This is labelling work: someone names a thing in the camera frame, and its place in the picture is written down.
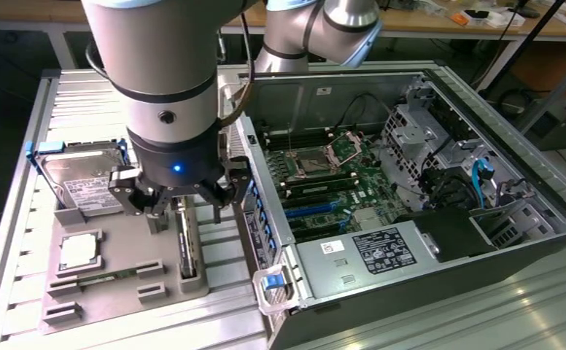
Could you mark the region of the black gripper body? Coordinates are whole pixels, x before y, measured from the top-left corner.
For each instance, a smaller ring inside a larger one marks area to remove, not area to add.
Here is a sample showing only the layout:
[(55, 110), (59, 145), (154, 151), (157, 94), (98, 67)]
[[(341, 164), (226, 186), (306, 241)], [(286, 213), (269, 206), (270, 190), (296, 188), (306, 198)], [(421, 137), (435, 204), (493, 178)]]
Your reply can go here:
[(195, 138), (165, 143), (143, 139), (129, 130), (129, 136), (147, 180), (165, 187), (187, 187), (225, 175), (219, 157), (221, 126), (214, 123)]

